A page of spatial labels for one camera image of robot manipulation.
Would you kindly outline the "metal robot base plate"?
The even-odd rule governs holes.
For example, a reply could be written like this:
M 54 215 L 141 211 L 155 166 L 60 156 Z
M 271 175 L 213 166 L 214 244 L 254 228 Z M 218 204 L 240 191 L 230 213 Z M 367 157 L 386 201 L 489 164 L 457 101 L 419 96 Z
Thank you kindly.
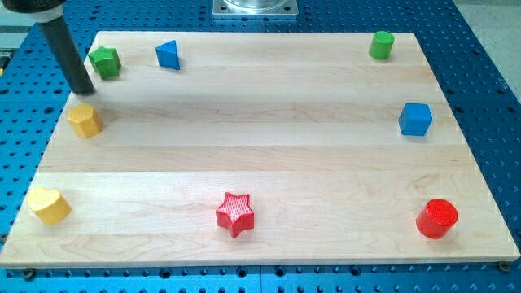
M 213 0 L 212 14 L 219 17 L 233 16 L 297 16 L 297 0 Z

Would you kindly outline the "robot arm end black white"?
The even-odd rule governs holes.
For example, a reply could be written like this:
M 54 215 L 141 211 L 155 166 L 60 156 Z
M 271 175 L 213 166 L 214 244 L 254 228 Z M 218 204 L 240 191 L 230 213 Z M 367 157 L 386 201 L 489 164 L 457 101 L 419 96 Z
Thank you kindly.
M 65 0 L 2 0 L 7 10 L 29 15 L 37 23 L 62 17 L 64 3 Z

